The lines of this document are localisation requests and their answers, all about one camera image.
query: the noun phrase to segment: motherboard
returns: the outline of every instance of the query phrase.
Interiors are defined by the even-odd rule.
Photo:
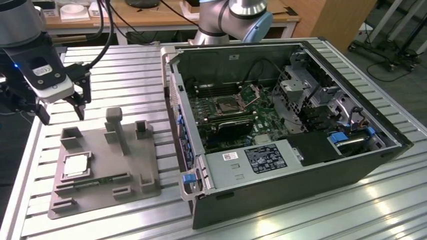
[[[189,98],[201,143],[207,153],[276,141],[288,134],[273,108],[272,89],[247,83],[225,91],[197,89]]]

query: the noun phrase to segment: gray plastic post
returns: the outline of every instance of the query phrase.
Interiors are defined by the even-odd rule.
[[[145,120],[136,121],[135,122],[136,139],[141,140],[144,138],[145,133],[147,133]]]
[[[127,143],[125,135],[124,135],[121,124],[120,124],[120,121],[123,119],[121,108],[120,107],[107,108],[105,119],[107,119],[107,122],[112,124],[113,130],[116,132],[123,155],[127,155],[129,154],[131,150],[129,150],[129,146]]]
[[[104,122],[107,132],[115,131],[115,127],[109,122]]]
[[[67,127],[61,130],[60,143],[67,150],[80,148],[77,138],[81,138],[81,132],[76,126]]]

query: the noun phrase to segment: black cable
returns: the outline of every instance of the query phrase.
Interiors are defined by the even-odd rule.
[[[100,25],[99,25],[99,30],[97,32],[93,34],[93,35],[89,35],[85,39],[87,40],[95,40],[97,39],[101,34],[103,34],[103,30],[104,30],[104,10],[101,8],[101,4],[100,4],[100,1],[97,0],[96,1],[96,4],[97,4],[97,10],[99,10],[99,15],[100,15]]]
[[[184,15],[181,15],[167,3],[165,1],[160,0],[160,2],[165,5],[165,7],[173,12],[176,13],[176,15],[179,15],[183,19],[185,19],[189,23],[192,23],[193,25],[196,25],[199,27],[199,24],[195,23],[193,21],[191,21],[187,17],[184,17]]]
[[[396,77],[396,78],[393,78],[393,79],[391,79],[391,80],[383,80],[383,79],[377,78],[377,77],[373,76],[372,73],[369,72],[369,68],[373,67],[375,65],[383,64],[383,63],[385,63],[385,62],[387,62],[387,61],[381,61],[381,62],[373,63],[373,64],[371,64],[371,65],[365,68],[367,73],[368,73],[368,74],[371,75],[371,77],[375,78],[377,81],[384,82],[384,83],[391,83],[391,82],[399,80],[400,78],[403,78],[405,75],[408,75],[408,74],[412,73],[412,72],[409,71],[408,73],[403,74],[401,76],[399,76],[399,77]]]
[[[116,9],[113,8],[113,6],[109,6],[111,10],[113,11],[113,13],[116,14],[116,16],[120,18],[120,20],[124,22],[125,25],[128,25],[128,27],[135,31],[135,33],[145,40],[145,42],[148,42],[148,39],[143,36],[144,32],[139,32],[135,27],[127,22],[127,20],[124,20],[124,18],[120,16],[120,14],[117,13]]]
[[[368,24],[364,23],[364,33],[365,33],[365,37],[368,40],[368,45],[372,47],[372,42],[371,42],[371,38],[369,38],[369,34],[368,34]]]
[[[392,31],[395,30],[395,27],[396,27],[396,25],[397,25],[397,23],[401,21],[401,19],[404,18],[405,16],[403,15],[400,18],[399,18],[399,20],[397,21],[395,21],[395,23],[393,23],[393,25],[392,25],[392,27],[391,27],[391,29],[389,29],[389,31],[387,32],[387,34],[385,34],[385,38],[388,38],[388,36],[389,36],[389,34],[392,33]]]
[[[261,58],[255,59],[253,62],[252,62],[252,64],[251,64],[251,66],[248,67],[248,70],[247,70],[245,75],[244,75],[244,77],[243,77],[241,84],[244,84],[245,81],[248,80],[255,65],[256,65],[259,62],[261,62],[261,61],[268,62],[268,63],[275,67],[275,69],[279,71],[279,73],[280,73],[281,75],[285,75],[285,73],[281,71],[280,67],[279,67],[268,58],[261,57]]]
[[[141,46],[149,46],[149,45],[153,45],[152,43],[139,43],[136,41],[133,41],[131,38],[127,37],[127,35],[121,32],[120,28],[117,27],[116,23],[113,23],[113,26],[115,26],[115,29],[117,30],[117,32],[121,34],[121,36],[135,45],[141,45]],[[155,32],[155,35],[152,37],[152,40],[151,42],[153,42],[153,39],[157,35],[157,32]]]
[[[312,99],[312,97],[313,97],[315,93],[317,92],[317,90],[320,89],[320,87],[321,87],[321,84],[319,83],[319,84],[315,86],[315,88],[313,88],[312,92],[309,93],[308,97],[307,97],[307,98],[304,99],[304,101],[301,102],[300,109],[303,109],[303,108],[307,106],[307,104],[308,104],[308,102],[309,102],[309,99]]]
[[[101,49],[99,55],[96,56],[96,58],[93,59],[93,61],[91,63],[88,63],[85,65],[85,69],[89,70],[91,68],[93,68],[95,64],[99,63],[99,61],[101,60],[103,56],[107,53],[107,50],[109,48],[109,46],[112,45],[113,42],[113,35],[115,35],[115,22],[113,22],[113,14],[112,14],[112,9],[111,9],[111,0],[105,0],[105,10],[107,10],[107,14],[108,14],[108,21],[109,21],[109,34],[108,34],[108,39],[107,39],[107,43],[104,48]]]
[[[259,74],[257,74],[256,77],[255,77],[255,80],[261,77],[263,72],[264,72],[264,62],[260,62],[260,63],[261,63],[261,65],[260,65],[260,71],[259,71]]]
[[[383,59],[385,59],[389,63],[392,62],[391,60],[389,60],[389,58],[388,57],[385,57],[385,56],[383,56],[383,55],[380,55],[377,52],[373,52],[371,49],[368,49],[367,47],[364,47],[364,46],[357,46],[357,47],[360,47],[360,48],[363,48],[368,53],[371,53],[371,54],[375,54],[375,55],[377,55],[377,56],[380,56]]]

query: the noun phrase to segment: power supply label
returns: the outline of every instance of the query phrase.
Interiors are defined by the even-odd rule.
[[[244,153],[256,174],[265,173],[288,166],[276,144],[247,149],[244,150]]]

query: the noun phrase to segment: wooden cabinet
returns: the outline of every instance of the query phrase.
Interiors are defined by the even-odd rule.
[[[324,37],[347,50],[376,0],[281,0],[300,16],[292,38]]]

